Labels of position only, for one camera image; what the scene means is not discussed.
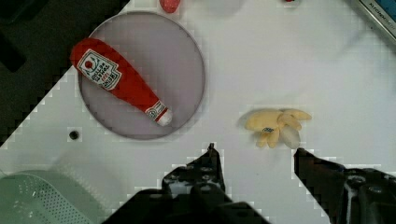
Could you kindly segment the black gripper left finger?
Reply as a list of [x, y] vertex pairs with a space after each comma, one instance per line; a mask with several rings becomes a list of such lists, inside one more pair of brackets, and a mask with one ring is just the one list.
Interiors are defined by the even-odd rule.
[[248, 203], [225, 193], [220, 156], [210, 144], [202, 156], [179, 166], [160, 189], [136, 193], [103, 224], [270, 224]]

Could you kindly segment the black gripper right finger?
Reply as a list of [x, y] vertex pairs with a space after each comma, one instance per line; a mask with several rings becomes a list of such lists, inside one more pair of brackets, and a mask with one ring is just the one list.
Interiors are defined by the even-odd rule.
[[294, 173], [331, 224], [396, 224], [396, 182], [373, 168], [346, 168], [299, 147]]

